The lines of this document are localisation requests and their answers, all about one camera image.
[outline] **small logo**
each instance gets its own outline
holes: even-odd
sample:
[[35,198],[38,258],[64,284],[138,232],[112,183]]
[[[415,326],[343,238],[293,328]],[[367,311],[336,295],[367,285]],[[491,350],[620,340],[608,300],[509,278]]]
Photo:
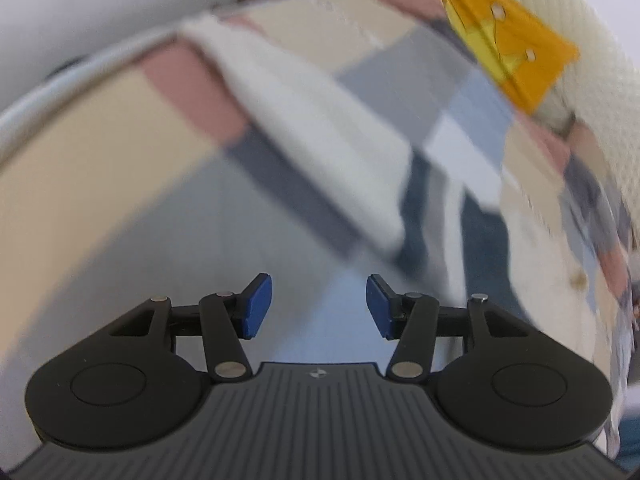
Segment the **small logo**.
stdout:
[[312,376],[314,379],[322,379],[323,377],[326,377],[328,374],[325,370],[322,370],[322,368],[316,368],[314,371],[309,372],[309,375]]

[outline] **white fabric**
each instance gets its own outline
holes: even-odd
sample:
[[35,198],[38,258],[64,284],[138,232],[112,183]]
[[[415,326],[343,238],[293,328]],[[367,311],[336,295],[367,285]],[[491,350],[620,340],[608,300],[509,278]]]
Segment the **white fabric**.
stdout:
[[180,34],[216,64],[242,108],[303,174],[383,253],[398,250],[412,150],[391,124],[325,72],[250,30],[205,14]]
[[234,0],[0,0],[0,111],[61,64]]
[[509,278],[523,308],[546,335],[593,362],[598,323],[587,302],[588,288],[567,286],[572,269],[582,268],[566,237],[550,238],[546,228],[519,211],[503,215],[509,231]]
[[[638,230],[640,72],[584,0],[518,1],[580,48],[580,60],[565,69],[554,89],[566,112],[575,112],[596,135]],[[557,105],[548,106],[537,117],[557,126]]]
[[485,210],[498,211],[502,179],[491,162],[449,114],[442,114],[427,137],[424,153],[449,176],[460,180]]
[[447,268],[447,292],[451,304],[464,305],[469,297],[465,283],[465,262],[460,258],[463,254],[462,246],[462,208],[465,203],[465,187],[459,180],[449,180],[444,192],[443,218],[444,222],[444,263]]

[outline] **ribbed black surface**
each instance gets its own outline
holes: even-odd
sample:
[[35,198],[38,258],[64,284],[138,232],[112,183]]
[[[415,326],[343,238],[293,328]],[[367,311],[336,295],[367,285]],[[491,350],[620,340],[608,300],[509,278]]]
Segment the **ribbed black surface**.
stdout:
[[215,388],[180,430],[135,450],[91,454],[46,444],[18,480],[615,480],[591,446],[532,456],[450,427],[416,386],[373,365],[265,364]]

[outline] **textured white fabric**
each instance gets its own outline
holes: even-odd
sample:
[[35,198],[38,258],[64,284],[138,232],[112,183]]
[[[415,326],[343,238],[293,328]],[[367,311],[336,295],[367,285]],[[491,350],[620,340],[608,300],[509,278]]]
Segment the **textured white fabric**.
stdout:
[[180,35],[215,62],[242,108],[379,250],[400,248],[412,150],[391,124],[326,72],[250,30],[204,14]]
[[[536,114],[557,128],[572,112],[588,124],[611,165],[636,231],[640,228],[640,72],[584,0],[518,0],[580,48]],[[558,98],[566,107],[558,115]]]

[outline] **black circular base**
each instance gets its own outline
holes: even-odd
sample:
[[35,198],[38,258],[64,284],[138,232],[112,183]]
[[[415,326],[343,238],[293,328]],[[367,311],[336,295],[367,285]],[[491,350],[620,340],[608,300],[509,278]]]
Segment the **black circular base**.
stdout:
[[543,335],[483,341],[442,371],[436,396],[463,431],[532,451],[594,438],[612,401],[595,366]]
[[189,418],[202,394],[199,373],[132,339],[80,343],[33,375],[25,406],[43,438],[82,449],[133,447]]

